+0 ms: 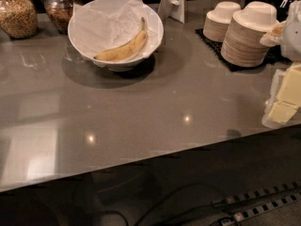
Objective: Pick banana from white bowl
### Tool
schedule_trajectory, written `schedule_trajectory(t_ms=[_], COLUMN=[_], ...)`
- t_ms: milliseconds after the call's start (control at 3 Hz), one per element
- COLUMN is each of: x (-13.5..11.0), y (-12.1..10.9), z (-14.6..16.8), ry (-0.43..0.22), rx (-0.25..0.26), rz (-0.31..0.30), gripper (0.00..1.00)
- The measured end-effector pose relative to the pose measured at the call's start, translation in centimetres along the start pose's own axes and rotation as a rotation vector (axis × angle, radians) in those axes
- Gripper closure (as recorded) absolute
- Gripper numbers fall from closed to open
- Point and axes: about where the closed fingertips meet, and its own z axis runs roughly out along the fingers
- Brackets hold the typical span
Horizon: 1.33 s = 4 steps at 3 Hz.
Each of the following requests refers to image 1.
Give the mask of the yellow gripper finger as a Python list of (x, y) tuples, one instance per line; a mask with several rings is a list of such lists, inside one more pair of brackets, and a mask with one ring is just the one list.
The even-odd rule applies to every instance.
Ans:
[(278, 129), (285, 126), (300, 107), (301, 63), (294, 62), (286, 71), (276, 70), (261, 123), (268, 128)]

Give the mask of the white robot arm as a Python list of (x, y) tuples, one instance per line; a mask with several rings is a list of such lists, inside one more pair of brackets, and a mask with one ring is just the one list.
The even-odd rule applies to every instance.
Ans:
[(290, 4), (288, 17), (261, 37), (260, 44), (280, 46), (280, 53), (292, 65), (277, 69), (261, 123), (272, 129), (285, 126), (301, 108), (301, 1)]

